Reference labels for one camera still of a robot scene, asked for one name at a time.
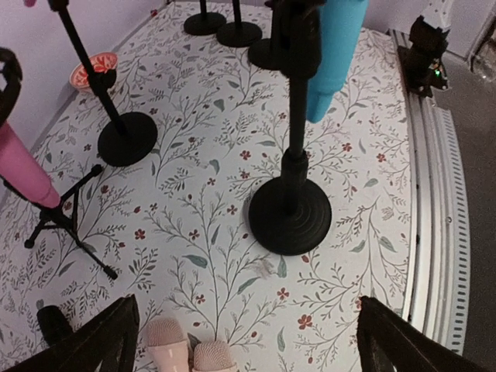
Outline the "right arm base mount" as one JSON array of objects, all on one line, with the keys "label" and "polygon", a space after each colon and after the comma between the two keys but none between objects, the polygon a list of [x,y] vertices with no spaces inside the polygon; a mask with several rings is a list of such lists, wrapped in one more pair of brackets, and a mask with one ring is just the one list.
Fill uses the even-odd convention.
[{"label": "right arm base mount", "polygon": [[433,97],[432,88],[446,90],[448,78],[442,56],[448,47],[448,31],[430,26],[423,15],[412,24],[410,47],[398,46],[406,88],[420,96]]}]

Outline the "beige microphone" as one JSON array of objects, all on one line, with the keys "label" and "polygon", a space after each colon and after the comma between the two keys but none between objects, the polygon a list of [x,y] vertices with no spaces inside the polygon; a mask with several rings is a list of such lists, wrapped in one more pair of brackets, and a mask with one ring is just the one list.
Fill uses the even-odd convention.
[{"label": "beige microphone", "polygon": [[199,343],[193,352],[193,371],[237,372],[229,345],[224,341]]},{"label": "beige microphone", "polygon": [[189,342],[178,320],[161,318],[147,325],[148,351],[160,372],[189,371]]}]

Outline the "black microphone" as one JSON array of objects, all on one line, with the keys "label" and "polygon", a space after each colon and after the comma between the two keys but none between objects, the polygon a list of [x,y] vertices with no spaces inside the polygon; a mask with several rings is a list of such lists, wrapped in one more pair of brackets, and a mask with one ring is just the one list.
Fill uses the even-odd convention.
[{"label": "black microphone", "polygon": [[36,317],[43,339],[48,346],[53,346],[74,333],[67,318],[55,305],[41,308],[36,313]]}]

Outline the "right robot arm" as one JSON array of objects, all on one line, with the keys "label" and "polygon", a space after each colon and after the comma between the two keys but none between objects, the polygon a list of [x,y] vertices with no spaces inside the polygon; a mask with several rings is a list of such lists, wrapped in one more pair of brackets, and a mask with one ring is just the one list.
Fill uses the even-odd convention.
[{"label": "right robot arm", "polygon": [[423,21],[443,32],[450,30],[454,0],[430,0],[422,10]]}]

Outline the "blue microphone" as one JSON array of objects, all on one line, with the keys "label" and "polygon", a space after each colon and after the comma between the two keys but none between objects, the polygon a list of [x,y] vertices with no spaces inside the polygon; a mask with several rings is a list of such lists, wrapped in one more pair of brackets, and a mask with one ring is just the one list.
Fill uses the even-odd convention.
[{"label": "blue microphone", "polygon": [[321,121],[341,91],[353,59],[368,1],[327,1],[319,9],[322,60],[308,82],[306,119]]}]

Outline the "black round stand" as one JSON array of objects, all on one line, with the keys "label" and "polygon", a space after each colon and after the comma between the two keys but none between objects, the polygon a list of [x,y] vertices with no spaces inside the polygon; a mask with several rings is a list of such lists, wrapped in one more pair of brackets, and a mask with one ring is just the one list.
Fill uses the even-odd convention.
[{"label": "black round stand", "polygon": [[226,18],[218,12],[208,12],[206,0],[200,0],[200,12],[188,17],[183,24],[184,31],[192,36],[216,34],[226,24]]},{"label": "black round stand", "polygon": [[270,38],[256,41],[248,49],[249,62],[263,70],[280,71],[283,55],[281,49]]},{"label": "black round stand", "polygon": [[240,0],[232,0],[232,6],[234,21],[221,26],[216,39],[225,47],[250,47],[262,39],[262,30],[258,25],[242,20]]}]

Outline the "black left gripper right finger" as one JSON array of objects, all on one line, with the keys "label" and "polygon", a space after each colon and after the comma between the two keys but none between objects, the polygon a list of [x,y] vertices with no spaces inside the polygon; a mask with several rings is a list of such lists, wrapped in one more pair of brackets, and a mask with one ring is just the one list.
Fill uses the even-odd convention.
[{"label": "black left gripper right finger", "polygon": [[485,371],[424,336],[376,298],[363,296],[360,304],[356,338],[363,371]]}]

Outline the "black stand of blue microphone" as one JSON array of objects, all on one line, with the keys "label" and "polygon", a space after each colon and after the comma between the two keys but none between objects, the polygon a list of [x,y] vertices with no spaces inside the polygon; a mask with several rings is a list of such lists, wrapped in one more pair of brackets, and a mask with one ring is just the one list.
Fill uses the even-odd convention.
[{"label": "black stand of blue microphone", "polygon": [[281,174],[251,198],[251,233],[266,250],[297,256],[315,249],[326,237],[332,208],[326,193],[308,175],[304,148],[308,82],[322,61],[319,8],[323,1],[280,1],[274,15],[274,52],[289,81],[289,146]]}]

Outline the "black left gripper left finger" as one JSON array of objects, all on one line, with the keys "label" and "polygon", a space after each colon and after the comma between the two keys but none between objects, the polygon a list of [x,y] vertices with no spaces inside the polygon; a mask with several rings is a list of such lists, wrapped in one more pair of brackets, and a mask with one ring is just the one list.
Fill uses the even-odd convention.
[{"label": "black left gripper left finger", "polygon": [[77,332],[10,371],[132,371],[140,314],[136,296],[118,298]]}]

